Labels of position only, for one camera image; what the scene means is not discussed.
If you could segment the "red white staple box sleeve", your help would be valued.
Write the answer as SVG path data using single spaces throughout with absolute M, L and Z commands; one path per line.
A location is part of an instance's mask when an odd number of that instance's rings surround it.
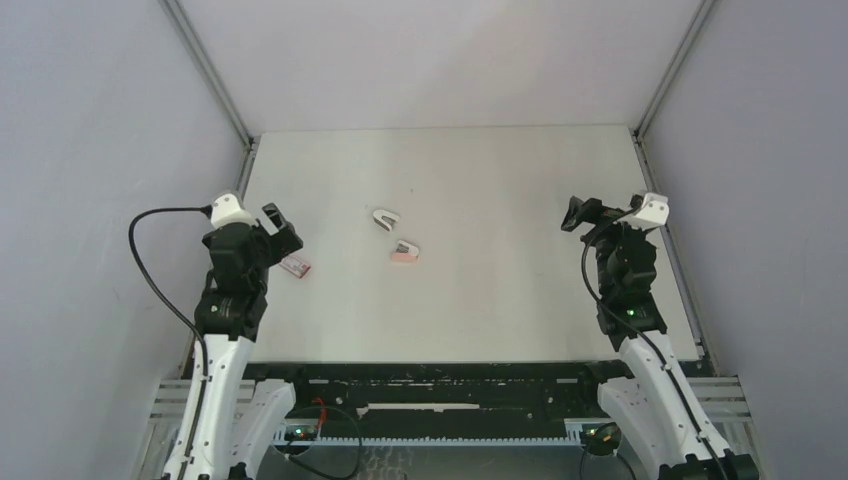
M 279 266 L 298 279 L 303 279 L 311 270 L 311 265 L 296 255 L 284 257 Z

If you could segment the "pink white stapler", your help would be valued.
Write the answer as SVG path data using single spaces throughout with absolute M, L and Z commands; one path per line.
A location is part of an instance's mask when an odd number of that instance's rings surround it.
M 390 260 L 397 264 L 412 264 L 418 261 L 420 249 L 418 246 L 405 241 L 398 240 L 395 250 L 390 255 Z

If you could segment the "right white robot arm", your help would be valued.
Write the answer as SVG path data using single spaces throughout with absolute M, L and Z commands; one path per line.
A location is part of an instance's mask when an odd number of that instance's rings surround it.
M 757 479 L 749 453 L 737 453 L 708 417 L 673 351 L 668 327 L 652 294 L 657 248 L 648 236 L 665 226 L 668 199 L 636 193 L 627 208 L 597 198 L 572 197 L 561 223 L 583 223 L 581 277 L 593 257 L 597 283 L 586 289 L 600 330 L 623 362 L 615 377 L 591 374 L 578 402 L 592 416 L 608 414 L 650 479 Z

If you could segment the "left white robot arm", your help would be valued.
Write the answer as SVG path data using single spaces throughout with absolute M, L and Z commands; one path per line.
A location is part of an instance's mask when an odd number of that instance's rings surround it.
M 165 479 L 253 479 L 285 415 L 311 407 L 311 388 L 296 379 L 257 383 L 248 411 L 236 415 L 247 363 L 268 302 L 269 271 L 303 242 L 269 203 L 262 211 L 275 232 L 230 194 L 209 209 L 203 245 L 211 268 L 194 311 L 200 338 L 183 419 L 162 473 Z

